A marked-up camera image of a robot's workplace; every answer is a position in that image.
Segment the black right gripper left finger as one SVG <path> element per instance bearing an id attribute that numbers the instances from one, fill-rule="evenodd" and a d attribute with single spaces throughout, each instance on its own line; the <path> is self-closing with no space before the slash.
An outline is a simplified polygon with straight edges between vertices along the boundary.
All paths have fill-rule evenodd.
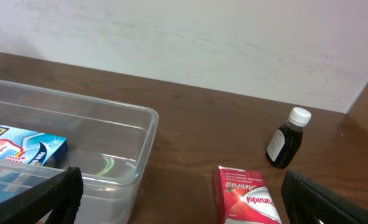
<path id="1" fill-rule="evenodd" d="M 81 170 L 69 167 L 0 203 L 0 224 L 37 223 L 45 215 L 46 224 L 73 224 L 82 195 Z"/>

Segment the clear plastic container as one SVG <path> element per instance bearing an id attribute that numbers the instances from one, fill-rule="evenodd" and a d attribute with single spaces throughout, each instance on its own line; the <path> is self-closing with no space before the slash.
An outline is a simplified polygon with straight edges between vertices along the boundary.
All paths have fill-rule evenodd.
<path id="1" fill-rule="evenodd" d="M 0 169 L 51 178 L 83 177 L 77 223 L 127 223 L 151 152 L 158 114 L 142 106 L 0 80 L 0 125 L 67 138 L 54 167 L 0 160 Z"/>

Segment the red Panadol ActiFast box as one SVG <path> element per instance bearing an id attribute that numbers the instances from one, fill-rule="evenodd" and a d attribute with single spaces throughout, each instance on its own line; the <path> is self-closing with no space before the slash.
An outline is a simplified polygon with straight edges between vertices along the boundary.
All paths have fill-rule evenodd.
<path id="1" fill-rule="evenodd" d="M 214 189 L 220 224 L 281 224 L 262 172 L 217 166 Z"/>

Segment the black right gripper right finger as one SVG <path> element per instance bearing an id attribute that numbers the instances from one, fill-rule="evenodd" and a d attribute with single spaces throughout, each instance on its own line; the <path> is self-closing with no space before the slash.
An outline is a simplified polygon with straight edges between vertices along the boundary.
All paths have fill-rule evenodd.
<path id="1" fill-rule="evenodd" d="M 288 170 L 281 196 L 291 224 L 368 224 L 368 211 Z"/>

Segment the dark syrup bottle white cap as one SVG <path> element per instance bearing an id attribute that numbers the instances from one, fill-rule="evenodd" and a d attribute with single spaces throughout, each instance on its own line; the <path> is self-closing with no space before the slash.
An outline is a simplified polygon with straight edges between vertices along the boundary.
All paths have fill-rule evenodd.
<path id="1" fill-rule="evenodd" d="M 289 165 L 301 146 L 303 128 L 311 117 L 308 110 L 294 107 L 288 119 L 275 131 L 265 153 L 273 167 L 284 169 Z"/>

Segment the blue fever patch box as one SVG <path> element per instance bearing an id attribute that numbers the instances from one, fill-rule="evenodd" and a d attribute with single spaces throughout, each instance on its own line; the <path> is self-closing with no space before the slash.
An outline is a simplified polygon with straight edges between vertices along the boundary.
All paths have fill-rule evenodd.
<path id="1" fill-rule="evenodd" d="M 67 152 L 65 137 L 0 125 L 0 160 L 56 168 Z M 44 180 L 44 177 L 0 169 L 0 203 Z"/>

